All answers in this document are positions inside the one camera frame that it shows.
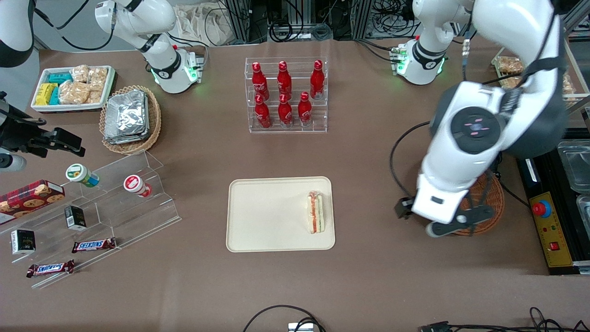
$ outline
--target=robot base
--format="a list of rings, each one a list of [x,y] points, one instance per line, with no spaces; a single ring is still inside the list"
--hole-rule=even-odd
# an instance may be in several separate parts
[[[410,83],[425,85],[432,82],[443,70],[444,59],[438,64],[433,61],[433,67],[431,69],[424,69],[413,54],[413,48],[416,42],[416,39],[410,40],[405,44],[400,44],[398,48],[394,48],[389,52],[389,58],[391,60],[400,61],[399,63],[392,63],[391,69],[394,71],[394,75],[400,75]]]
[[[188,53],[181,48],[176,51],[181,56],[181,65],[174,73],[172,73],[172,77],[169,79],[158,78],[158,76],[152,71],[156,83],[162,87],[162,90],[168,93],[183,92],[191,85],[197,83],[201,77],[200,71],[195,68],[197,66],[195,53]]]

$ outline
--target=red coca-cola bottle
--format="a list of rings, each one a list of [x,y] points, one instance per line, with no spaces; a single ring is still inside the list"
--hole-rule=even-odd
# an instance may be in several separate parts
[[[319,100],[324,98],[324,71],[322,70],[322,61],[316,60],[313,63],[313,73],[311,78],[312,88],[309,90],[312,99]]]
[[[254,97],[254,101],[256,101],[256,107],[254,111],[256,112],[256,118],[258,119],[258,123],[262,126],[262,128],[267,129],[273,125],[273,121],[270,118],[270,113],[268,112],[268,106],[264,103],[264,100],[261,95],[256,95]]]
[[[254,85],[254,91],[256,91],[257,95],[261,95],[264,98],[264,101],[267,101],[270,97],[270,94],[268,92],[266,76],[260,69],[260,63],[253,63],[252,70],[254,71],[254,74],[252,75],[252,84]]]
[[[312,103],[309,101],[309,94],[307,92],[301,92],[301,99],[299,105],[297,105],[297,111],[299,111],[299,121],[301,121],[302,127],[309,127],[312,124]]]
[[[291,128],[293,126],[293,117],[291,115],[291,105],[287,96],[280,95],[278,101],[281,103],[278,105],[278,117],[281,119],[281,127]]]
[[[287,100],[291,100],[291,74],[287,71],[287,63],[281,61],[278,63],[278,93],[287,96]]]

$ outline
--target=teal snack package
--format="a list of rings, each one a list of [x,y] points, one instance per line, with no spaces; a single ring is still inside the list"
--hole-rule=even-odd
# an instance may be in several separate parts
[[[72,79],[72,75],[70,73],[53,73],[53,74],[49,74],[49,76],[47,77],[47,81],[49,83],[57,83],[57,84],[62,84],[67,80],[71,80]]]
[[[49,100],[49,105],[59,105],[60,104],[60,90],[53,89],[51,93],[51,99]]]

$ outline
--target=wicker plate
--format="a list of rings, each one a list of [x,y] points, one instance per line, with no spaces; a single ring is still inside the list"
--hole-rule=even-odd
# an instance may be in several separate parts
[[[471,229],[461,229],[453,234],[462,235],[462,236],[469,236],[469,235],[479,235],[482,233],[487,232],[488,230],[492,229],[498,221],[502,217],[502,213],[504,213],[504,191],[502,191],[502,186],[500,185],[500,181],[495,177],[491,176],[491,188],[486,197],[486,204],[491,206],[494,209],[494,217],[488,221],[479,223],[475,226],[475,229],[471,231]],[[471,186],[471,198],[473,199],[474,204],[479,202],[481,198],[481,194],[486,187],[487,183],[487,176],[486,173],[482,174],[477,181]],[[469,209],[469,202],[466,198],[461,201],[459,208],[462,210]]]
[[[152,147],[152,145],[158,139],[160,135],[160,129],[162,128],[162,114],[160,113],[160,105],[156,100],[156,97],[153,93],[147,88],[143,86],[126,86],[120,90],[117,90],[113,93],[113,95],[120,95],[122,93],[127,93],[133,89],[141,90],[146,93],[147,95],[147,108],[149,112],[149,127],[151,134],[145,141],[137,141],[137,142],[130,142],[125,144],[110,144],[106,140],[103,139],[103,145],[107,147],[107,149],[117,152],[120,154],[133,154],[139,150],[147,150]],[[104,136],[104,117],[106,114],[107,105],[103,106],[103,109],[100,111],[100,122],[99,122],[99,130],[100,133]]]

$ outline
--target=brown table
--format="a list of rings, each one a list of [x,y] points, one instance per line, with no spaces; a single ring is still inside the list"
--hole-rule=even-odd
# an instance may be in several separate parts
[[[470,80],[494,77],[489,60],[497,50],[474,40]],[[0,330],[241,331],[258,310],[281,303],[313,312],[329,331],[414,331],[441,320],[522,326],[530,306],[570,327],[590,320],[590,278],[546,275],[530,212],[511,197],[497,227],[477,237],[432,239],[424,219],[395,217],[402,192],[389,175],[389,150],[406,129],[429,120],[443,90],[460,81],[460,45],[451,44],[449,54],[439,78],[413,86],[352,42],[214,48],[203,84],[169,95],[144,71],[139,52],[42,51],[41,68],[109,64],[119,73],[117,87],[141,84],[154,91],[163,125],[150,152],[165,165],[162,182],[183,220],[43,290],[30,289],[2,244]],[[329,57],[328,133],[248,133],[244,58],[285,55]],[[102,146],[98,113],[44,118],[83,138],[88,167],[121,158]],[[396,152],[404,183],[414,183],[429,141],[427,130],[419,129]],[[64,169],[79,161],[61,151],[46,160],[29,157],[25,171],[0,175],[0,192],[39,178],[65,182]],[[524,197],[514,161],[505,158],[500,170],[506,185]],[[226,249],[231,181],[312,175],[333,184],[334,248]],[[251,329],[284,331],[301,317],[277,310]]]

